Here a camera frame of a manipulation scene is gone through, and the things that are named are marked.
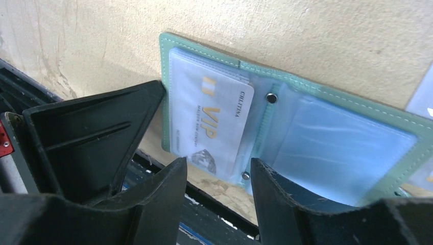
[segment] card holder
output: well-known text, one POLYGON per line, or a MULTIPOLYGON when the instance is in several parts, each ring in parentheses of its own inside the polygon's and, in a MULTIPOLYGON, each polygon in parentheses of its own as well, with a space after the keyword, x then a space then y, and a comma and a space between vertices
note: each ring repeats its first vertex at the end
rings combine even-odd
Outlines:
MULTIPOLYGON (((173 48, 198 56, 204 63, 217 63, 235 78, 240 73, 254 88, 233 171, 224 178, 249 193, 249 162, 258 157, 312 192, 361 206, 394 196, 400 184, 432 155, 431 121, 238 60, 172 34, 161 34, 160 46, 162 80, 169 90, 173 48)), ((164 102, 162 142, 167 151, 169 101, 164 102)))

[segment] metal snap button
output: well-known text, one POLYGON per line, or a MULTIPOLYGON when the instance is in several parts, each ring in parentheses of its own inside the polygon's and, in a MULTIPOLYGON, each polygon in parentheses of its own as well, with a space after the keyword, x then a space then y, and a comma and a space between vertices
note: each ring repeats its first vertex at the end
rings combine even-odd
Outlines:
POLYGON ((243 172, 242 173, 242 179, 249 180, 250 179, 250 174, 248 172, 243 172))
POLYGON ((266 95, 266 100, 267 100, 269 103, 273 104, 273 103, 277 102, 278 97, 277 97, 275 94, 273 94, 273 93, 268 93, 268 94, 266 95))

